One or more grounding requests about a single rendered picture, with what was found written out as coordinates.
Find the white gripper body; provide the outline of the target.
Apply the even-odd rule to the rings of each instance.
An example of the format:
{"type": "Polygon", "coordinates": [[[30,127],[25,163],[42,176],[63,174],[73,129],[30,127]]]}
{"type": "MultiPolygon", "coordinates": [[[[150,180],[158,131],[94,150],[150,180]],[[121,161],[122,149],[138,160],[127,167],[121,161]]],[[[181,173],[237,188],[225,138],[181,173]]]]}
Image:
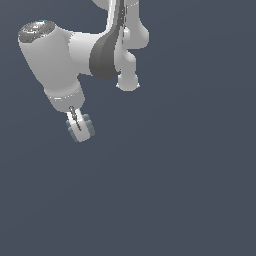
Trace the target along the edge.
{"type": "Polygon", "coordinates": [[[81,111],[79,108],[75,108],[74,106],[69,107],[69,111],[67,112],[67,117],[69,122],[72,124],[74,121],[76,122],[76,125],[72,126],[72,129],[74,131],[74,134],[78,140],[78,142],[83,142],[85,140],[88,140],[89,138],[84,138],[82,133],[82,120],[83,115],[81,114],[81,111]]]}

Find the grey-teal gripper finger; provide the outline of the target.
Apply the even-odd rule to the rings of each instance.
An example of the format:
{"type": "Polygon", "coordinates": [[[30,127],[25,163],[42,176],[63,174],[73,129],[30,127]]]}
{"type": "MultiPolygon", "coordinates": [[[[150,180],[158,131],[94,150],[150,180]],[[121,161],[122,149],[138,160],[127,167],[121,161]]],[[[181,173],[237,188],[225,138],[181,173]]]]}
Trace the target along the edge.
{"type": "Polygon", "coordinates": [[[82,133],[84,138],[91,138],[95,135],[95,129],[88,114],[83,115],[82,120],[82,133]]]}
{"type": "Polygon", "coordinates": [[[74,121],[74,122],[71,124],[69,121],[70,121],[70,120],[66,120],[66,125],[67,125],[67,127],[68,127],[68,132],[70,133],[70,135],[71,135],[72,139],[74,140],[74,142],[78,142],[78,140],[77,140],[77,138],[76,138],[76,136],[75,136],[75,134],[74,134],[74,131],[73,131],[73,129],[72,129],[72,126],[73,126],[73,125],[76,125],[76,122],[74,121]]]}

